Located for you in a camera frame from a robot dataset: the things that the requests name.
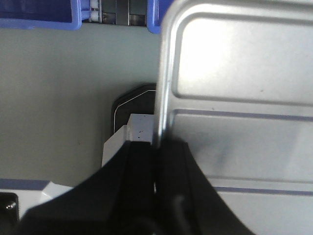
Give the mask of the left gripper black right finger side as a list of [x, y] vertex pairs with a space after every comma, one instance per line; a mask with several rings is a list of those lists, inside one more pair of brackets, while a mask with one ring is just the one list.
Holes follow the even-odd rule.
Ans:
[[162, 142], [157, 160], [158, 219], [167, 235], [251, 235], [218, 195], [183, 141]]

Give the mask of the left gripper black left finger side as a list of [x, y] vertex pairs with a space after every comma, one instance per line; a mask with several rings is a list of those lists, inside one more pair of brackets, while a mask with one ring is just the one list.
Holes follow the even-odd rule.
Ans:
[[95, 174], [29, 209], [17, 235], [151, 235], [156, 233], [154, 167], [148, 142], [126, 141]]

